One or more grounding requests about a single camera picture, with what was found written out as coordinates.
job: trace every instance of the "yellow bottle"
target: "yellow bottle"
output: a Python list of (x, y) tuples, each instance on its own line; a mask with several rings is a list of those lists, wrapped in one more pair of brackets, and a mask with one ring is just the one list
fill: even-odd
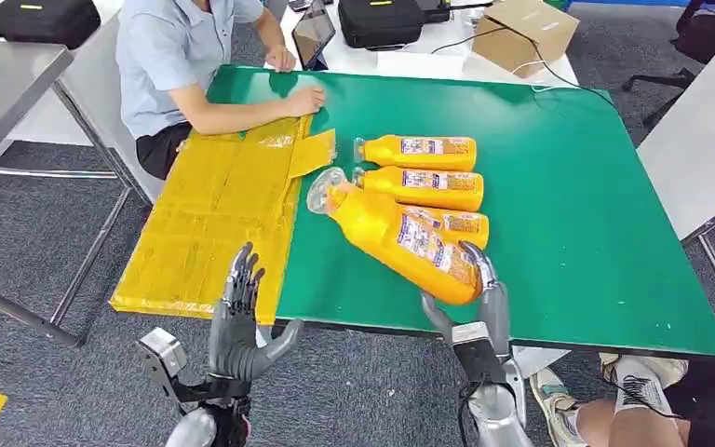
[(483, 199), (483, 177), (474, 172), (404, 169), (386, 166), (378, 170), (355, 168), (353, 182), (398, 203), (448, 210), (477, 211)]
[(356, 162), (368, 160), (380, 166), (469, 172), (476, 166), (477, 155), (476, 141), (467, 137), (355, 138)]
[(402, 212), (393, 197), (355, 187), (340, 168), (319, 174), (306, 204), (328, 214), (350, 243), (443, 302), (463, 305), (478, 294), (476, 267), (456, 240)]
[(451, 239), (472, 242), (482, 250), (486, 248), (489, 239), (489, 218), (483, 214), (410, 205), (402, 205), (402, 210)]

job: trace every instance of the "person's arm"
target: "person's arm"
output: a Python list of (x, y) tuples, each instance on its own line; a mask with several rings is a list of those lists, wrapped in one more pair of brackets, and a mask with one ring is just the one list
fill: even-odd
[(269, 9), (263, 9), (259, 19), (253, 22), (253, 28), (256, 29), (259, 38), (267, 48), (265, 58), (267, 63), (276, 67), (276, 70), (280, 72), (289, 72), (294, 69), (297, 59), (286, 49), (281, 26)]
[(281, 32), (281, 25), (269, 9), (265, 8), (264, 11), (262, 11), (262, 15), (259, 16), (259, 19), (253, 22), (253, 28), (256, 29), (259, 38), (262, 39), (262, 43), (267, 49), (278, 46), (286, 47), (286, 42)]
[[(255, 11), (255, 16), (261, 16), (261, 12)], [(199, 133), (230, 133), (286, 116), (314, 114), (325, 101), (322, 88), (307, 87), (299, 88), (283, 100), (246, 105), (210, 103), (185, 57), (183, 31), (148, 15), (133, 17), (123, 26), (128, 27), (132, 55), (155, 88), (169, 93)]]
[(321, 87), (300, 88), (283, 100), (256, 104), (211, 103), (198, 84), (169, 90), (169, 95), (202, 134), (239, 132), (279, 118), (315, 114), (325, 101)]

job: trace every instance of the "cardboard box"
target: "cardboard box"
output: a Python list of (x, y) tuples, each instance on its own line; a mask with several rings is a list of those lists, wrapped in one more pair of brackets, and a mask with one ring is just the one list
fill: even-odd
[(514, 73), (519, 77), (528, 77), (544, 69), (544, 64), (519, 67), (560, 59), (578, 24), (579, 20), (541, 0), (496, 0), (483, 11), (476, 34), (485, 35), (473, 40), (473, 51), (509, 72), (517, 69)]

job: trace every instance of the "shoe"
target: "shoe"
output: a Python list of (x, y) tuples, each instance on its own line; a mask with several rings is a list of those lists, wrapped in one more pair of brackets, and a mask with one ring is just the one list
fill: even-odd
[[(689, 362), (686, 360), (638, 356), (625, 357), (632, 357), (636, 361), (648, 367), (648, 369), (659, 378), (659, 383), (662, 384), (662, 389), (678, 383), (689, 369)], [(618, 378), (615, 376), (615, 364), (621, 359), (621, 355), (600, 353), (599, 358), (601, 376), (604, 377), (605, 380), (617, 384)]]
[(531, 376), (531, 389), (546, 417), (549, 437), (557, 447), (586, 447), (576, 433), (576, 427), (569, 427), (563, 412), (575, 410), (576, 399), (549, 368)]

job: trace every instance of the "gray carpet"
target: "gray carpet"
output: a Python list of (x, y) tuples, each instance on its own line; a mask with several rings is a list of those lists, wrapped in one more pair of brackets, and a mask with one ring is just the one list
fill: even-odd
[[(582, 20), (569, 48), (577, 77), (612, 92), (639, 142), (641, 118), (671, 92), (617, 87), (633, 73), (669, 74), (687, 64), (667, 41), (680, 11), (576, 5), (572, 13)], [(234, 47), (236, 61), (262, 62), (261, 45), (245, 28), (236, 30)], [(90, 168), (97, 162), (91, 152), (17, 142), (0, 164)], [(118, 192), (117, 182), (0, 177), (0, 292), (49, 316)], [(55, 345), (0, 314), (0, 393), (8, 396), (0, 446), (162, 445), (173, 428), (174, 406), (141, 371), (133, 342), (155, 326), (174, 333), (190, 357), (184, 378), (192, 381), (205, 361), (208, 323), (116, 313), (106, 304), (147, 212), (135, 197), (128, 201), (65, 320), (67, 329), (88, 335), (83, 347)], [(697, 247), (687, 252), (715, 309), (715, 277)], [(572, 353), (554, 368), (589, 400), (613, 394), (596, 363), (595, 354)], [(250, 445), (455, 446), (462, 380), (442, 342), (309, 330), (255, 384)], [(529, 404), (534, 444), (550, 445), (541, 412)]]

